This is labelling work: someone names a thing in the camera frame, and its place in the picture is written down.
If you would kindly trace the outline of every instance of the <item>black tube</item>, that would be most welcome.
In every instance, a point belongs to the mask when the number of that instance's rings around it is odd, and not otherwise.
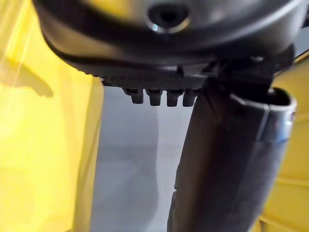
[[[264,102],[220,86],[205,93],[187,131],[168,232],[247,232],[273,186],[296,101],[278,88]]]

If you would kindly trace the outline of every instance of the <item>white surface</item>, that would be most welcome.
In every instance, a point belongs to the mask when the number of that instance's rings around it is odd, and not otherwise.
[[[92,232],[164,232],[192,107],[134,105],[105,88]]]
[[[300,35],[295,41],[295,54],[300,55],[309,48],[309,27],[301,30]]]

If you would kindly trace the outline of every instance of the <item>black handle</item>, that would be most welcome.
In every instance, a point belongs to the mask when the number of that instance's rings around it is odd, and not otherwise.
[[[205,93],[187,131],[168,232],[247,232],[277,175],[296,101],[278,88],[263,102],[217,85]]]

